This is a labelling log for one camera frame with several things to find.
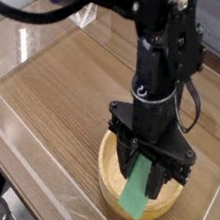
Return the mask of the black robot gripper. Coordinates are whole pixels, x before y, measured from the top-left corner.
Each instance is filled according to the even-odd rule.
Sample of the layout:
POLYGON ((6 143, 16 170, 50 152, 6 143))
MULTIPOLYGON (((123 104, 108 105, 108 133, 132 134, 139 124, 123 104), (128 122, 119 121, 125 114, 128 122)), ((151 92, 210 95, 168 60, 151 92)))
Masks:
POLYGON ((190 129, 180 121, 180 91, 173 89, 158 99, 139 96, 136 90, 131 93, 131 102, 110 102, 108 128, 117 137, 118 164, 125 180, 139 155, 151 161, 145 194, 156 200, 169 180, 187 183, 197 156, 184 137, 190 129))

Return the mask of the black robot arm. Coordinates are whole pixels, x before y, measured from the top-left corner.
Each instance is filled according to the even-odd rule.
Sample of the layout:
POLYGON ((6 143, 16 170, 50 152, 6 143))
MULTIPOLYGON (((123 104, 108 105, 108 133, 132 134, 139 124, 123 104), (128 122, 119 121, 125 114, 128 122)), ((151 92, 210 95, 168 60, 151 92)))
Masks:
POLYGON ((190 132, 180 118, 185 91, 195 103, 200 95, 191 79, 201 71, 203 31, 196 19, 198 0, 50 0, 57 10, 30 13, 0 1, 0 15, 29 24, 66 19, 85 5, 97 4, 131 20, 136 28, 137 61, 130 103, 112 101, 109 128, 116 135, 120 172, 132 175, 137 158, 151 162, 145 183, 149 199, 159 196, 163 184, 185 184, 196 154, 184 136, 190 132))

